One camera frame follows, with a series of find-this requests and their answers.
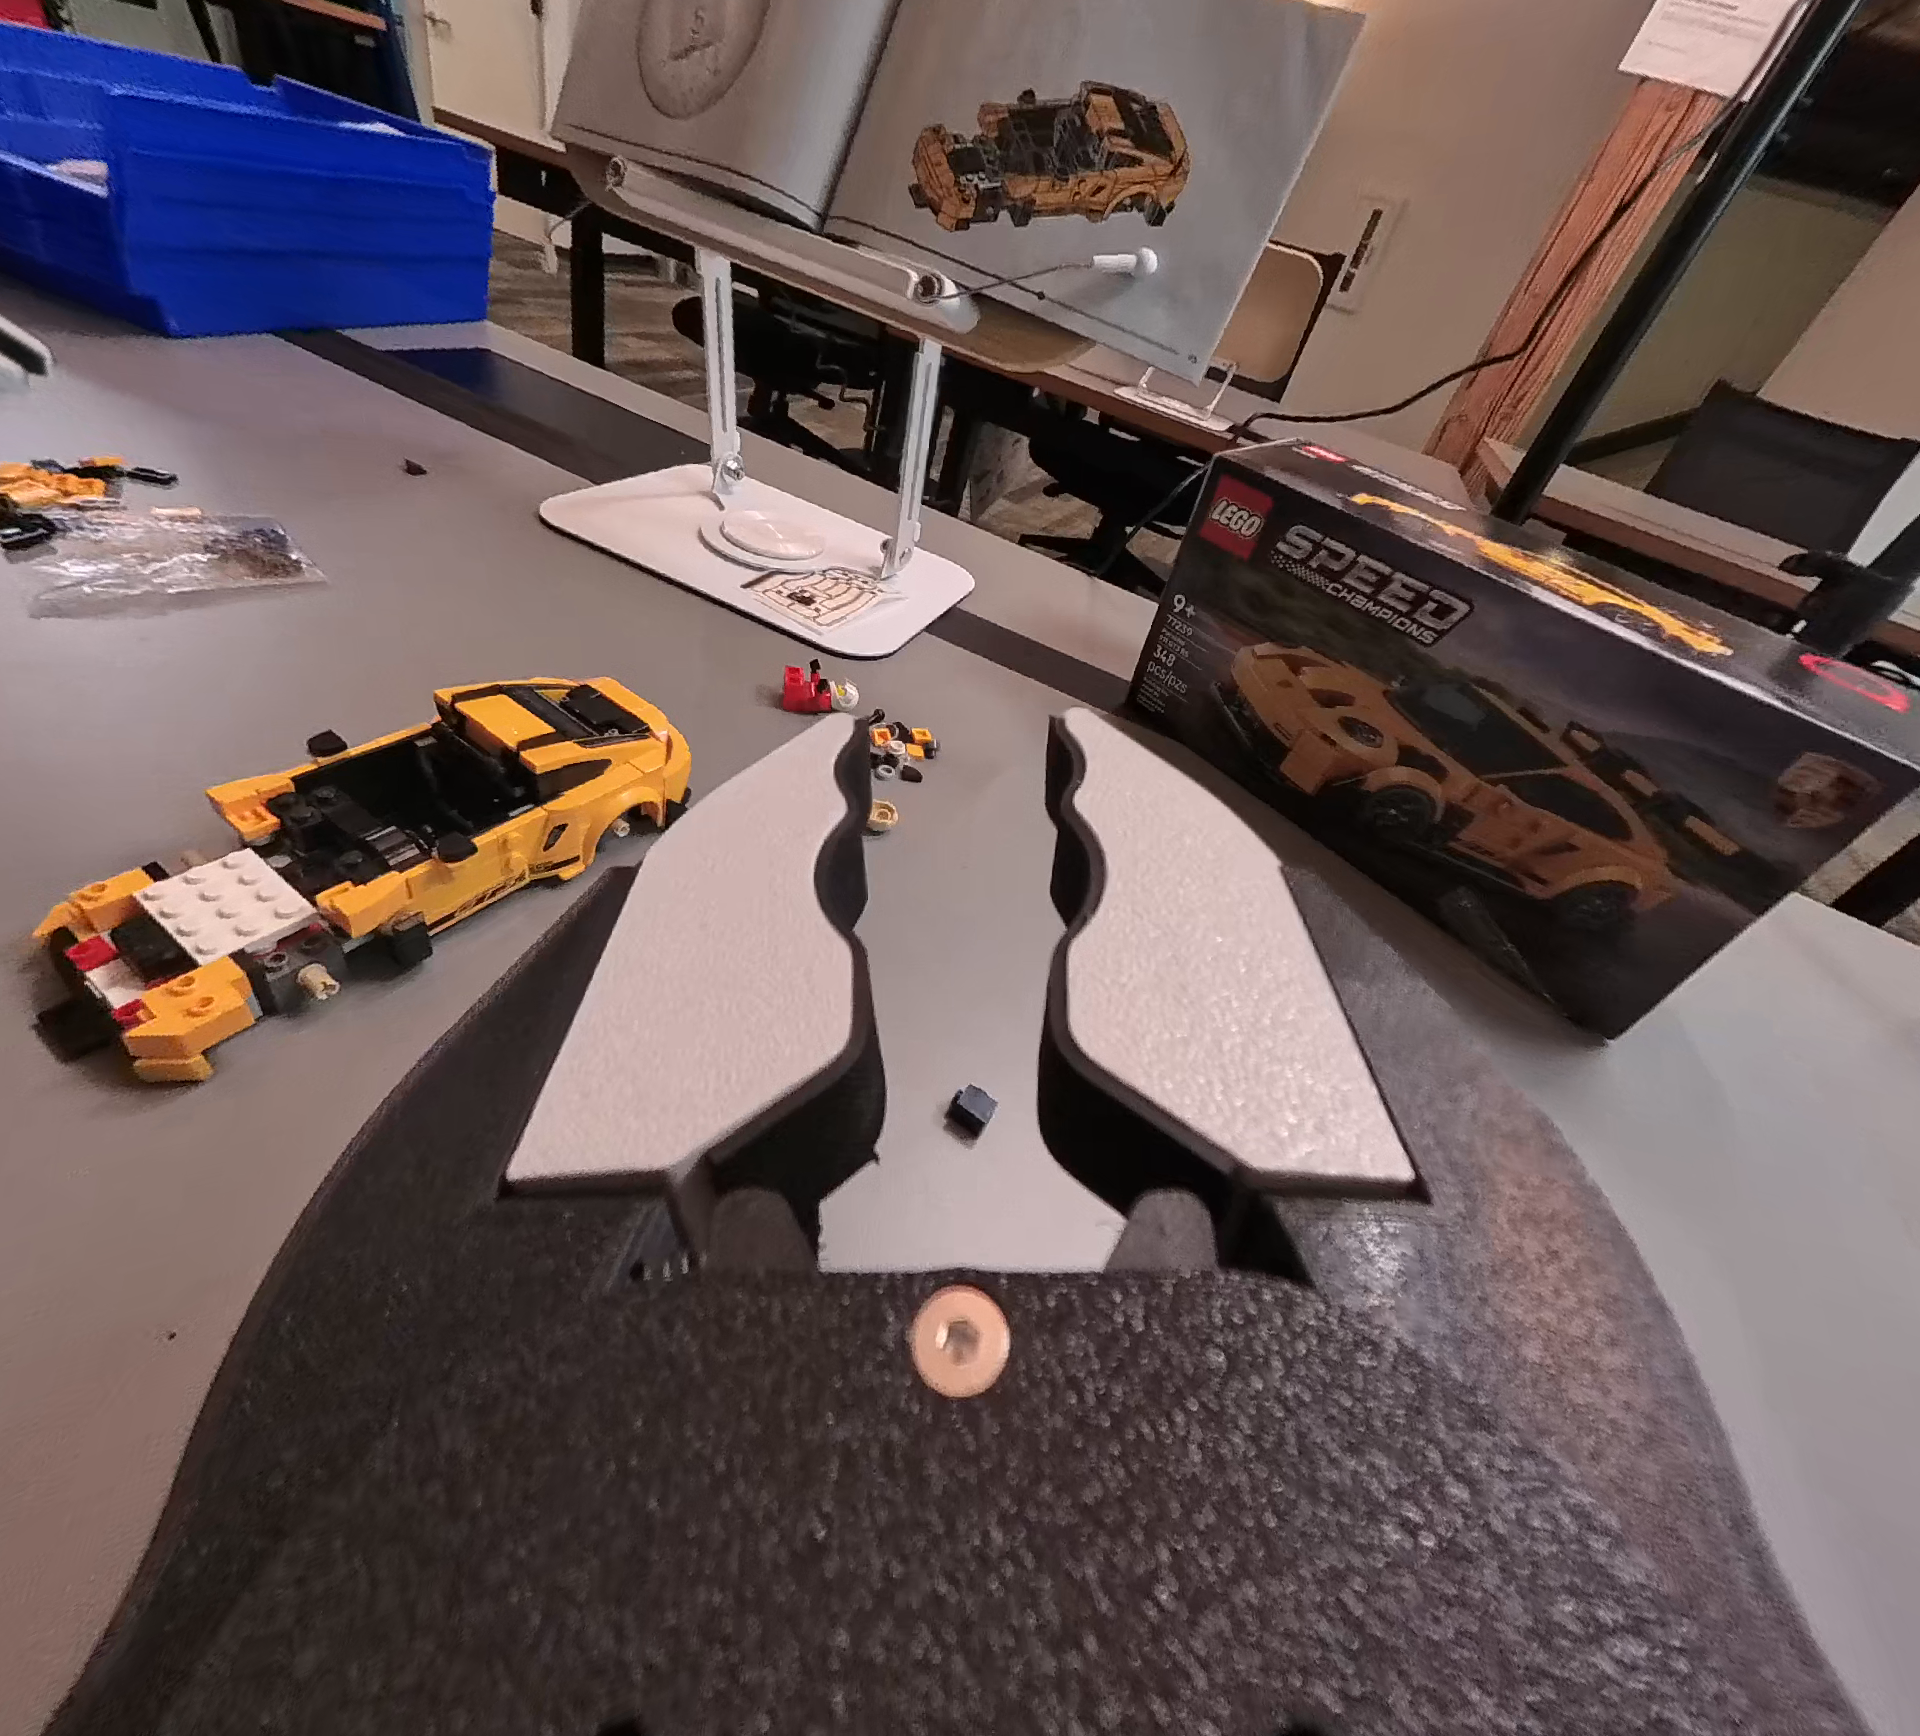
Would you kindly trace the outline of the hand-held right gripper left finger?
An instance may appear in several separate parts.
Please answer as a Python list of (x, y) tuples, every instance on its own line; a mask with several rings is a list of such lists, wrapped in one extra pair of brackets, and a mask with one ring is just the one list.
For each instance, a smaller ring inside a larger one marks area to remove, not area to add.
[(781, 1196), (808, 1243), (879, 1146), (867, 735), (810, 722), (637, 866), (503, 1168), (503, 1192), (660, 1196), (706, 1249), (726, 1196)]

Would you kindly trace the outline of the pile of small lego pieces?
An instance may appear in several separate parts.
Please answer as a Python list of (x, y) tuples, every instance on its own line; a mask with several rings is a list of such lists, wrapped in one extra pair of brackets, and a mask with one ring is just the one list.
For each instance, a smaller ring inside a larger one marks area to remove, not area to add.
[(172, 489), (172, 469), (132, 464), (120, 454), (81, 461), (3, 461), (3, 554), (24, 554), (67, 533), (76, 522), (122, 506), (132, 484)]

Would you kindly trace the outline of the yellow lego car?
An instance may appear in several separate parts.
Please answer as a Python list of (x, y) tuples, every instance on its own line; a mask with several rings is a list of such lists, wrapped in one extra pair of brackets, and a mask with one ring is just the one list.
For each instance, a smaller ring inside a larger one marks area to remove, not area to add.
[(305, 747), (206, 789), (231, 847), (84, 884), (40, 919), (48, 1052), (112, 1052), (150, 1086), (205, 1082), (216, 1048), (264, 1019), (356, 973), (410, 973), (489, 907), (670, 827), (692, 785), (686, 735), (611, 676), (444, 688), (412, 727)]

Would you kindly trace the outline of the blue plastic bin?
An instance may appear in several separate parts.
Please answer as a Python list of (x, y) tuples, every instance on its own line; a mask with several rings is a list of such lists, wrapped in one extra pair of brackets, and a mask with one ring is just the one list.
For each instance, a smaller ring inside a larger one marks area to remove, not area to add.
[(3, 28), (3, 263), (193, 337), (486, 315), (491, 151), (293, 78)]

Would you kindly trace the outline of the black lego set box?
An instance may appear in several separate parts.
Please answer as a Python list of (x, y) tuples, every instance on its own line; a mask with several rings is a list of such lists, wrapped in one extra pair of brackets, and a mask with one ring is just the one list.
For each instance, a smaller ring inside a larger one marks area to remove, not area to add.
[(1618, 1038), (1916, 796), (1916, 693), (1314, 443), (1216, 456), (1130, 707)]

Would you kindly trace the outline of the lego sticker sheet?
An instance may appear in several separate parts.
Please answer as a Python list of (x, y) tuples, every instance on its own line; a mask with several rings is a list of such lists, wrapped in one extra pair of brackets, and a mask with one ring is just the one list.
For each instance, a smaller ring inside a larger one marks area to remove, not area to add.
[(764, 571), (742, 588), (766, 609), (810, 631), (846, 626), (893, 596), (875, 573), (849, 568)]

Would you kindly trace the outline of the lego instruction booklet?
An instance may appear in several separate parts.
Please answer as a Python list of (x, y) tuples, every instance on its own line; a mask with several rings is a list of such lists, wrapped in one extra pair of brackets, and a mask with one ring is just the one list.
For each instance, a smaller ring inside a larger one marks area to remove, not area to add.
[(1203, 376), (1362, 17), (1305, 0), (580, 0), (605, 207), (939, 330), (996, 302)]

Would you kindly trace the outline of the white book stand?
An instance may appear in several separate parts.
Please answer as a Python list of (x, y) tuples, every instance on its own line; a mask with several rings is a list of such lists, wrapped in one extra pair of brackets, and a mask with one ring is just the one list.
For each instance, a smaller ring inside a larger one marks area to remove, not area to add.
[[(927, 317), (936, 330), (971, 332), (991, 306), (1011, 306), (1012, 284), (968, 288), (927, 257), (875, 251), (792, 225), (726, 197), (674, 179), (635, 155), (567, 135), (567, 163), (576, 184), (612, 207), (629, 202), (660, 230), (696, 240), (695, 272), (702, 319), (708, 456), (587, 489), (540, 506), (540, 522), (615, 560), (674, 581), (684, 589), (764, 622), (781, 634), (825, 643), (853, 661), (881, 661), (950, 613), (976, 588), (974, 573), (923, 544), (923, 502), (928, 475), (944, 342), (923, 334), (909, 364), (909, 395), (893, 520), (873, 527), (759, 480), (748, 465), (741, 419), (733, 332), (731, 242), (781, 275), (819, 291), (853, 293), (859, 307), (900, 317)], [(1085, 349), (1067, 336), (1068, 351)], [(828, 631), (810, 631), (760, 603), (746, 584), (764, 571), (869, 571), (891, 592), (859, 617)]]

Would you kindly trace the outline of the black office chair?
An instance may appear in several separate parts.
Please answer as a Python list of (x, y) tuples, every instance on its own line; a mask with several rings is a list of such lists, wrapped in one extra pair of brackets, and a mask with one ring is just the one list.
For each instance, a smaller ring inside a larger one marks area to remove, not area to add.
[[(1135, 542), (1145, 532), (1176, 542), (1188, 530), (1209, 458), (1137, 426), (1050, 403), (1026, 406), (1016, 432), (1041, 482), (1026, 480), (995, 502), (980, 500), (974, 522), (1121, 589), (1159, 596), (1166, 571), (1143, 560)], [(1093, 530), (1044, 527), (1043, 497), (1090, 507)]]
[(762, 433), (794, 407), (832, 410), (884, 397), (891, 336), (877, 319), (774, 284), (733, 290), (733, 367), (746, 382), (745, 416)]

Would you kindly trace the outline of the clear acrylic stand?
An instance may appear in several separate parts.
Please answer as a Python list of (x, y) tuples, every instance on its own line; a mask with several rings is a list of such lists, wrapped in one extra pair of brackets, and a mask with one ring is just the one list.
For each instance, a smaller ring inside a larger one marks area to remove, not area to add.
[(1235, 362), (1211, 364), (1196, 378), (1143, 364), (1133, 380), (1117, 385), (1117, 397), (1192, 427), (1231, 432), (1243, 421), (1231, 410), (1237, 373)]

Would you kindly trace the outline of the beige chair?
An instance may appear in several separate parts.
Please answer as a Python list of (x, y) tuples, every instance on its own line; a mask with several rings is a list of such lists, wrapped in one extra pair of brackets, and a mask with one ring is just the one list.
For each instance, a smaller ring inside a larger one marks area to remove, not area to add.
[(1209, 380), (1282, 399), (1346, 261), (1343, 251), (1268, 240), (1216, 343)]

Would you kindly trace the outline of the black folding chair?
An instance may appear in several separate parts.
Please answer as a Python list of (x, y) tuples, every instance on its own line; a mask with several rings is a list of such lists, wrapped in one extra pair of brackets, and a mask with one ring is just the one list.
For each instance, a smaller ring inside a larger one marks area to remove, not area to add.
[(1769, 403), (1724, 380), (1692, 410), (1644, 493), (1800, 552), (1848, 552), (1918, 456), (1887, 436)]

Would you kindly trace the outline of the black pole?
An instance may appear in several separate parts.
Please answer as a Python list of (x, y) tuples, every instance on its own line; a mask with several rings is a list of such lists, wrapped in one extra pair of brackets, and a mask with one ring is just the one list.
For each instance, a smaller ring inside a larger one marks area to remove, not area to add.
[(1529, 523), (1601, 403), (1618, 385), (1646, 334), (1684, 284), (1740, 190), (1765, 163), (1790, 115), (1831, 66), (1869, 0), (1806, 0), (1789, 12), (1778, 47), (1754, 69), (1750, 89), (1724, 111), (1724, 130), (1691, 178), (1675, 211), (1572, 370), (1510, 480), (1493, 500), (1494, 518)]

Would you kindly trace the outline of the white wall switch plate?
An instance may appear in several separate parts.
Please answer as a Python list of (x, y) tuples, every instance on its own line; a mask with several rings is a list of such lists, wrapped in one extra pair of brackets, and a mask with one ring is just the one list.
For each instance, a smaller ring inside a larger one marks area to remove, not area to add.
[(1357, 233), (1329, 297), (1333, 307), (1357, 314), (1364, 306), (1405, 209), (1402, 196), (1367, 192), (1357, 200)]

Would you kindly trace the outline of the wooden post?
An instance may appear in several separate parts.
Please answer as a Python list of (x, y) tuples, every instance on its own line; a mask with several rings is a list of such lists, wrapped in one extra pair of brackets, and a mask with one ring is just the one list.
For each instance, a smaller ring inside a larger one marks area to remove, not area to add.
[(1487, 440), (1524, 440), (1729, 110), (1726, 97), (1681, 83), (1631, 85), (1491, 326), (1477, 370), (1428, 432), (1431, 458), (1466, 472)]

